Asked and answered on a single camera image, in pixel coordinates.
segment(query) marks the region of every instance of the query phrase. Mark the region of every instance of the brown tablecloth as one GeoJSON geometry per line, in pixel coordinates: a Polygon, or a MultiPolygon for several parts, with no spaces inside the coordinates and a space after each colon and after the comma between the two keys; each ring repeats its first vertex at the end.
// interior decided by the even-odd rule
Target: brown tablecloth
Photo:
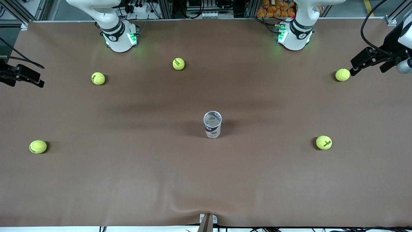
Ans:
{"type": "MultiPolygon", "coordinates": [[[[0,226],[183,225],[205,212],[225,226],[411,225],[412,76],[332,77],[366,47],[361,23],[319,20],[291,52],[253,20],[148,22],[126,53],[92,23],[29,24],[16,48],[46,67],[45,86],[0,85],[0,226]],[[215,140],[209,110],[223,117],[215,140]],[[314,148],[320,135],[330,150],[314,148]],[[37,139],[47,153],[30,153],[37,139]]],[[[380,45],[391,29],[365,30],[380,45]]]]}

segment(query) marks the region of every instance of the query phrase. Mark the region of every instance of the tennis ball logo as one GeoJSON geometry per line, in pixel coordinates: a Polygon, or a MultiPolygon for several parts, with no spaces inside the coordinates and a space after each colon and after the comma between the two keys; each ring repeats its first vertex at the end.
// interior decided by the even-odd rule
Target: tennis ball logo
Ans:
{"type": "Polygon", "coordinates": [[[324,147],[326,147],[326,146],[328,146],[329,144],[331,144],[332,142],[329,140],[329,141],[325,141],[325,145],[324,145],[324,147]]]}

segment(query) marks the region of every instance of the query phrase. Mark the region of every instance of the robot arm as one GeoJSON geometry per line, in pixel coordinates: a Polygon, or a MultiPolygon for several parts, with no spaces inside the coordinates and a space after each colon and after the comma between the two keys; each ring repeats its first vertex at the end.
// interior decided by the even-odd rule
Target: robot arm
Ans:
{"type": "Polygon", "coordinates": [[[278,42],[285,48],[297,51],[309,43],[312,29],[318,21],[320,11],[317,4],[336,5],[346,0],[294,0],[297,5],[296,16],[285,24],[285,32],[278,36],[278,42]]]}
{"type": "Polygon", "coordinates": [[[121,0],[66,0],[68,4],[90,15],[106,39],[106,44],[115,52],[125,52],[137,46],[138,28],[127,20],[120,20],[112,7],[121,0]]]}
{"type": "Polygon", "coordinates": [[[386,37],[379,49],[366,47],[352,60],[351,76],[362,69],[383,63],[382,73],[396,66],[399,73],[412,73],[412,15],[407,13],[404,20],[397,25],[386,37]]]}

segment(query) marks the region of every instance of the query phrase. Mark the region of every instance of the green led light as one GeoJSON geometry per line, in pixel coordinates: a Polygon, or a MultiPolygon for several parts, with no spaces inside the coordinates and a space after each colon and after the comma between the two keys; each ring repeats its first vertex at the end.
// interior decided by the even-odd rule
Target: green led light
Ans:
{"type": "Polygon", "coordinates": [[[306,40],[306,43],[309,43],[311,35],[312,35],[312,32],[310,32],[310,34],[308,35],[308,39],[306,40]]]}
{"type": "Polygon", "coordinates": [[[285,41],[286,36],[288,35],[288,30],[284,30],[280,35],[279,35],[279,42],[283,43],[285,41]]]}
{"type": "Polygon", "coordinates": [[[103,37],[104,37],[104,39],[106,40],[106,44],[107,44],[107,46],[109,46],[109,41],[107,40],[106,35],[105,35],[105,34],[103,34],[103,37]]]}
{"type": "Polygon", "coordinates": [[[136,44],[136,36],[134,34],[127,33],[127,37],[129,38],[132,44],[136,44]]]}

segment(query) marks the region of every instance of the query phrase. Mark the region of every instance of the yellow tennis ball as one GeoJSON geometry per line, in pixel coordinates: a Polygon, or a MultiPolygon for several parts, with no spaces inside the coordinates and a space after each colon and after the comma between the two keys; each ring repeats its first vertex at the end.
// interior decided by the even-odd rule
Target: yellow tennis ball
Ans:
{"type": "Polygon", "coordinates": [[[42,140],[35,140],[28,146],[29,150],[34,154],[43,153],[47,149],[47,144],[42,140]]]}
{"type": "Polygon", "coordinates": [[[336,80],[338,81],[346,81],[351,76],[351,73],[347,69],[339,69],[336,74],[336,80]]]}
{"type": "Polygon", "coordinates": [[[316,146],[322,150],[328,150],[332,146],[332,140],[326,135],[319,136],[316,139],[316,146]]]}
{"type": "Polygon", "coordinates": [[[182,58],[176,58],[173,60],[173,68],[176,70],[182,70],[185,67],[185,61],[182,58]]]}
{"type": "Polygon", "coordinates": [[[104,77],[103,73],[94,73],[91,76],[91,80],[93,83],[95,83],[96,85],[101,85],[105,82],[106,78],[104,77]]]}

